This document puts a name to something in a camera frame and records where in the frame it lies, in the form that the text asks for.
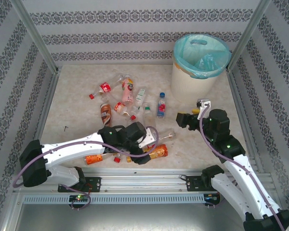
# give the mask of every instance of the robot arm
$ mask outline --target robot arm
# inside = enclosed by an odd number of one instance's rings
[[[289,226],[289,211],[281,210],[259,181],[242,145],[230,135],[227,113],[220,109],[210,111],[208,99],[198,100],[197,107],[197,115],[178,113],[178,125],[182,128],[189,125],[189,130],[201,131],[206,143],[213,148],[213,153],[233,175],[241,190],[233,185],[219,166],[202,171],[204,184],[225,197],[241,216],[246,231],[286,229]]]
[[[154,143],[157,140],[149,128],[145,129],[139,122],[128,127],[104,127],[96,133],[81,139],[41,145],[39,140],[29,143],[21,154],[19,160],[23,172],[23,184],[25,187],[34,187],[42,183],[63,184],[73,186],[80,190],[86,180],[79,167],[63,167],[61,163],[87,155],[99,155],[118,151],[130,151],[133,154],[144,155],[142,147]]]

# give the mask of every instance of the trash bin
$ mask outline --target trash bin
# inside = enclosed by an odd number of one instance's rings
[[[230,58],[227,44],[214,36],[192,34],[177,40],[173,49],[172,94],[188,104],[205,98]]]

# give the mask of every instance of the blue plastic bag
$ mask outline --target blue plastic bag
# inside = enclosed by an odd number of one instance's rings
[[[216,77],[228,65],[231,52],[227,44],[211,35],[186,35],[177,40],[173,56],[192,78]]]

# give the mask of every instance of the marble floor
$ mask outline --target marble floor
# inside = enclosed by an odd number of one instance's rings
[[[92,164],[88,167],[106,168],[167,168],[167,169],[203,169],[221,163],[204,143],[198,131],[180,128],[175,119],[178,112],[191,113],[192,105],[177,101],[171,94],[172,65],[64,65],[53,97],[53,102],[47,117],[41,143],[59,143],[85,137],[97,132],[103,127],[100,117],[101,97],[91,100],[89,94],[102,80],[109,79],[115,73],[130,74],[134,88],[147,87],[150,103],[155,113],[157,98],[160,92],[166,94],[166,118],[156,119],[158,131],[174,128],[176,139],[166,143],[168,156],[153,159],[145,165],[134,162],[127,163],[122,157],[120,163],[113,158]],[[112,90],[115,97],[122,95],[121,87]],[[206,96],[210,98],[212,108],[220,108],[228,113],[231,134],[245,147],[245,141],[237,116],[235,104],[228,84],[226,72],[217,79],[212,91]],[[125,125],[126,118],[112,111],[112,125]],[[66,167],[86,167],[84,158],[75,159],[63,164]]]

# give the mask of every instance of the striped wall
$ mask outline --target striped wall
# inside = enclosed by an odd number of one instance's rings
[[[25,0],[57,66],[170,64],[177,39],[211,34],[237,45],[259,0]]]
[[[0,218],[18,156],[31,141],[52,74],[8,0],[0,0]]]
[[[289,0],[273,0],[233,69],[263,167],[289,209]]]

